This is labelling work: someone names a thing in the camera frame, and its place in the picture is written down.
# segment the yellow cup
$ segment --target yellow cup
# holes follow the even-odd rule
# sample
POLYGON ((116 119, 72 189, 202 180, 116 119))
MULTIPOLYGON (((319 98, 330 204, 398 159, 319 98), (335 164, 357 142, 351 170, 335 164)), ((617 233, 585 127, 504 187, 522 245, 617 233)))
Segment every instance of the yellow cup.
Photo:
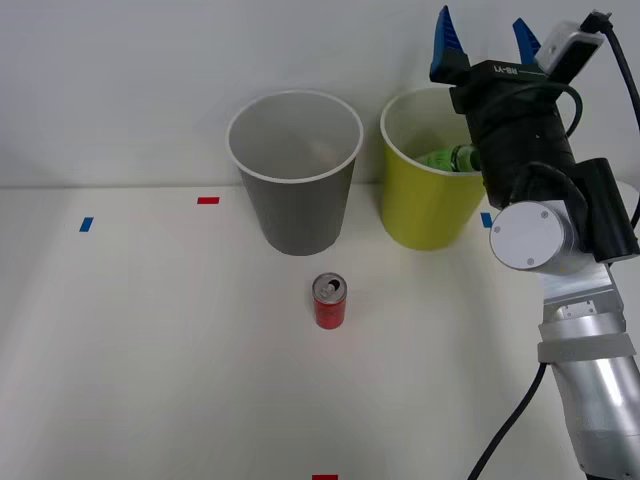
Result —
POLYGON ((463 115, 446 88, 424 88, 391 100, 382 112, 386 175, 382 223, 393 239, 437 250, 460 234, 484 196, 482 176, 429 168, 413 160, 434 150, 470 144, 463 115))

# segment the cup rim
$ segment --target cup rim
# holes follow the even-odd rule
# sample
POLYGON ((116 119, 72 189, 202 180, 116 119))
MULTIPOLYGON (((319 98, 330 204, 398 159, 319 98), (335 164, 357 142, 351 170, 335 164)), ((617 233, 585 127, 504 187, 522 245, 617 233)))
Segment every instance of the cup rim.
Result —
POLYGON ((396 95, 395 97, 393 97, 385 105, 384 109, 382 110, 382 115, 380 116, 380 132, 382 133, 382 138, 384 138, 384 141, 389 146, 389 148, 391 148, 391 150, 393 150, 393 152, 396 155, 398 155, 402 160, 404 160, 405 162, 408 162, 409 164, 413 165, 414 167, 419 168, 420 170, 424 170, 425 172, 435 173, 437 175, 444 175, 446 177, 479 177, 479 176, 481 176, 482 172, 445 172, 444 170, 438 170, 437 168, 432 168, 432 167, 427 167, 426 165, 422 165, 421 163, 416 162, 412 158, 410 158, 407 155, 405 155, 404 153, 402 153, 400 151, 400 149, 398 147, 396 147, 395 144, 389 138, 389 135, 387 133, 387 129, 385 128, 385 122, 386 122, 386 119, 387 119, 387 114, 389 113, 389 110, 391 109, 393 104, 396 103, 398 100, 400 100, 403 97, 408 97, 409 95, 415 95, 416 93, 422 92, 424 90, 432 90, 432 89, 439 89, 440 90, 440 89, 443 89, 443 88, 441 88, 441 87, 416 88, 415 90, 411 90, 409 92, 404 92, 404 93, 401 93, 401 94, 396 95))
POLYGON ((329 93, 324 93, 324 92, 320 92, 317 90, 306 90, 306 89, 289 89, 289 90, 280 90, 274 93, 269 93, 267 95, 262 95, 260 97, 254 98, 253 100, 251 100, 247 105, 245 105, 244 107, 242 107, 240 109, 240 111, 238 111, 238 113, 236 113, 234 115, 234 117, 231 119, 231 121, 229 122, 229 125, 227 126, 227 132, 225 135, 225 141, 227 144, 227 153, 231 156, 231 159, 233 160, 233 163, 235 163, 236 167, 238 167, 240 170, 242 170, 243 172, 251 175, 252 177, 258 178, 260 180, 264 180, 267 182, 271 182, 271 183, 280 183, 280 184, 300 184, 300 183, 310 183, 310 182, 315 182, 317 180, 322 180, 323 178, 326 177, 330 177, 331 175, 338 173, 340 170, 343 170, 344 168, 346 168, 351 162, 353 162, 356 158, 356 155, 358 155, 358 152, 360 151, 360 148, 362 147, 362 143, 364 141, 364 128, 362 126, 362 121, 360 120, 360 116, 358 115, 358 113, 354 110, 353 107, 351 107, 351 105, 349 105, 347 102, 345 102, 344 100, 341 100, 340 98, 336 97, 335 95, 331 95, 329 93), (235 124, 236 120, 240 117, 240 115, 242 115, 245 111, 247 111, 249 108, 253 107, 255 104, 266 100, 267 98, 272 98, 272 97, 277 97, 280 95, 290 95, 290 94, 306 94, 306 95, 317 95, 320 97, 325 97, 328 98, 330 100, 333 100, 334 102, 339 103, 340 105, 342 105, 345 109, 347 109, 347 111, 349 111, 351 113, 351 115, 353 116, 353 118, 356 120, 356 123, 358 124, 358 143, 355 146, 355 149, 353 150, 353 152, 351 153, 351 155, 349 155, 347 157, 347 159, 342 162, 340 165, 338 165, 337 167, 332 168, 331 170, 329 170, 328 172, 324 172, 321 173, 320 175, 314 175, 313 177, 303 177, 303 178, 277 178, 277 177, 270 177, 268 175, 263 175, 261 173, 255 172, 253 170, 251 170, 249 167, 247 167, 246 165, 242 164, 237 158, 236 156, 233 154, 233 151, 231 150, 231 129, 233 128, 233 125, 235 124))

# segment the can lid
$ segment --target can lid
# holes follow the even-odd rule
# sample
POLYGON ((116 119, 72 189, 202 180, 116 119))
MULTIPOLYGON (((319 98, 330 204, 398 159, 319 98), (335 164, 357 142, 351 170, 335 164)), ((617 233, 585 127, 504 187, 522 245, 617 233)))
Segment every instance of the can lid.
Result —
POLYGON ((313 281, 312 290, 320 303, 340 303, 347 296, 347 282, 337 273, 323 273, 313 281))

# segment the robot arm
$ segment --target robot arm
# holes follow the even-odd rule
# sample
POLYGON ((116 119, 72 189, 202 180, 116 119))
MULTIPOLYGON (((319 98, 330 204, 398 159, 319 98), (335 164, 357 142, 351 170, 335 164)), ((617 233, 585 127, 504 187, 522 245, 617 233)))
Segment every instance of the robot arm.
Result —
POLYGON ((494 254, 544 286, 539 360, 553 369, 578 464, 590 478, 631 480, 640 478, 640 373, 609 265, 640 247, 608 161, 576 163, 568 141, 582 112, 568 83, 602 44, 605 24, 597 12, 582 25, 563 22, 540 45, 518 20, 522 64, 470 66, 445 7, 430 77, 454 85, 489 201, 502 210, 494 254), (566 133, 562 92, 576 101, 566 133))

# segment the silver robot arm segment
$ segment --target silver robot arm segment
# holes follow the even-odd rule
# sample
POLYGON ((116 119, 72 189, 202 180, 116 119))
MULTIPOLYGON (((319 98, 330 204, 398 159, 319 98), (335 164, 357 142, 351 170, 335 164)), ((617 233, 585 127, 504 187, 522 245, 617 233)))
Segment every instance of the silver robot arm segment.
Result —
POLYGON ((624 306, 609 267, 577 239, 562 201, 515 203, 490 234, 498 260, 542 282, 539 360, 553 369, 580 468, 640 479, 640 372, 624 306))

